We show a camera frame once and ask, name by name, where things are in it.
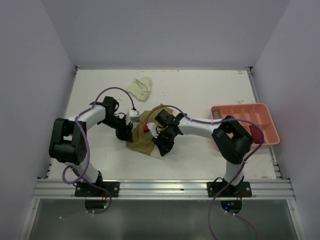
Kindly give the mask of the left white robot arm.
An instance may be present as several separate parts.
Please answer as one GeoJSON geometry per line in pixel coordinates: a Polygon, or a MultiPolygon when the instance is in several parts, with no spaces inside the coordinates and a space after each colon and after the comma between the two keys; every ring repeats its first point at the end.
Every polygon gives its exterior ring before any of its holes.
{"type": "Polygon", "coordinates": [[[102,174],[91,164],[87,131],[95,125],[104,124],[115,130],[119,140],[132,142],[133,121],[139,118],[139,112],[133,107],[120,117],[118,108],[118,101],[106,96],[102,102],[92,102],[88,109],[76,116],[54,121],[48,153],[52,159],[66,165],[62,172],[62,180],[66,184],[83,181],[92,196],[103,193],[102,174]]]}

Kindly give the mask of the olive and cream underwear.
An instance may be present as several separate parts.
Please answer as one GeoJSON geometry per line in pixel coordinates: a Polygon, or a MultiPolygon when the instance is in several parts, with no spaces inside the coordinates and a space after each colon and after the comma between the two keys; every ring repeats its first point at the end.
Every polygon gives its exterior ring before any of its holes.
{"type": "Polygon", "coordinates": [[[160,155],[158,147],[152,142],[152,134],[150,132],[144,133],[143,125],[150,114],[151,110],[145,110],[140,114],[139,123],[132,129],[133,142],[126,142],[126,147],[132,151],[150,156],[155,159],[164,160],[160,155]]]}

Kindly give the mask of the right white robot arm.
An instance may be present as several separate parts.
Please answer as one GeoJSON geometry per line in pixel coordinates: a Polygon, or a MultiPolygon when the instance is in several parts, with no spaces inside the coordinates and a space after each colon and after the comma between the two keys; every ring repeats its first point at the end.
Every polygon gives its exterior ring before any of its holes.
{"type": "Polygon", "coordinates": [[[190,118],[183,113],[174,116],[162,109],[154,120],[155,122],[146,123],[143,130],[151,132],[152,142],[162,157],[172,150],[178,135],[212,139],[226,160],[226,170],[222,178],[223,192],[232,197],[241,190],[244,179],[242,164],[251,149],[253,138],[234,117],[227,116],[213,121],[190,118]]]}

